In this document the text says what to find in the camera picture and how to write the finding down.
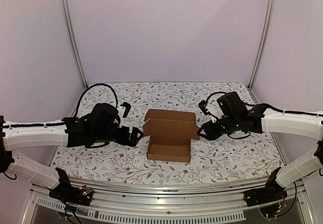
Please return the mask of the brown cardboard box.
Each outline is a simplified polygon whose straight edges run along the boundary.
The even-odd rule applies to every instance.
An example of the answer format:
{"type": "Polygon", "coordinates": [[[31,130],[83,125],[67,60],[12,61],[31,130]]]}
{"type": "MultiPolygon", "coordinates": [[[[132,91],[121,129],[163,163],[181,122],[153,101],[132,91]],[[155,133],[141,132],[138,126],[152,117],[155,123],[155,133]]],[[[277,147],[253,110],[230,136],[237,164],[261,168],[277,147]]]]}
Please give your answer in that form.
{"type": "Polygon", "coordinates": [[[193,112],[149,109],[145,115],[143,136],[149,137],[147,159],[189,163],[191,141],[199,140],[193,112]]]}

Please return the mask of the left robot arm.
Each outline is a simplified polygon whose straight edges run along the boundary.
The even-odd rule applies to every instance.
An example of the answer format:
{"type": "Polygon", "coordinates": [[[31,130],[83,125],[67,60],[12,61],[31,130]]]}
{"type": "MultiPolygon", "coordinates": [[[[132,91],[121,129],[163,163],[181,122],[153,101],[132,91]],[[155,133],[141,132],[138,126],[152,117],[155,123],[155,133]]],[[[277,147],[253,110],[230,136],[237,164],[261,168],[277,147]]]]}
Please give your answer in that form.
{"type": "Polygon", "coordinates": [[[22,155],[20,148],[39,146],[100,148],[111,142],[135,147],[143,137],[136,127],[128,127],[123,120],[130,104],[114,107],[97,103],[91,113],[82,117],[67,117],[47,123],[16,124],[1,118],[1,173],[22,176],[27,180],[55,191],[63,200],[75,197],[66,172],[51,169],[22,155]]]}

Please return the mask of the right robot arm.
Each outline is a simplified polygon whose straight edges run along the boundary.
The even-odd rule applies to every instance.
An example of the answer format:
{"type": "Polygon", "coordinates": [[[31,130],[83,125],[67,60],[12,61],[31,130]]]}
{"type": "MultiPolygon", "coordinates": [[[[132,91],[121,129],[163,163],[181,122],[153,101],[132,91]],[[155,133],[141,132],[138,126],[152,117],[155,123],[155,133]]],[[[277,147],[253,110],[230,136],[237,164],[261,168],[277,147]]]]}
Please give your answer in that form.
{"type": "Polygon", "coordinates": [[[274,170],[261,191],[261,198],[273,201],[291,183],[322,168],[322,112],[282,110],[267,103],[247,104],[237,92],[221,92],[219,108],[209,100],[202,100],[199,108],[211,120],[204,123],[197,134],[209,141],[237,131],[250,133],[285,133],[311,138],[317,147],[292,163],[274,170]]]}

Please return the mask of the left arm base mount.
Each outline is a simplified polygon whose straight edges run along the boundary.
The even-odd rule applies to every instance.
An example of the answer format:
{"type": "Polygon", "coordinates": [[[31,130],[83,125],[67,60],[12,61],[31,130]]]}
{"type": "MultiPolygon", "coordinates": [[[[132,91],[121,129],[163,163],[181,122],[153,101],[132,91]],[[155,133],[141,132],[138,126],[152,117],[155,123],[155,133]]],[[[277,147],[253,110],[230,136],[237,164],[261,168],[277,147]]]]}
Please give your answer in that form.
{"type": "Polygon", "coordinates": [[[94,194],[94,190],[88,196],[83,196],[78,194],[79,194],[78,187],[74,187],[70,184],[60,183],[54,189],[49,190],[49,196],[51,198],[55,198],[64,204],[73,203],[73,204],[78,204],[83,206],[90,205],[94,194]]]}

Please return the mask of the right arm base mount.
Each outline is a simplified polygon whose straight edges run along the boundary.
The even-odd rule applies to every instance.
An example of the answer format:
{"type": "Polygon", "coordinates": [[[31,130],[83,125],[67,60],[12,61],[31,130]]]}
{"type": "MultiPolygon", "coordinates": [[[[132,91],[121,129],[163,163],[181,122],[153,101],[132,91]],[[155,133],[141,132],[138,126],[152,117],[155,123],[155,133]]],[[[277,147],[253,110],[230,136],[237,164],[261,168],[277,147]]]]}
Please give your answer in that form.
{"type": "Polygon", "coordinates": [[[278,201],[286,197],[287,192],[284,188],[268,186],[254,188],[243,192],[243,199],[248,207],[278,201]]]}

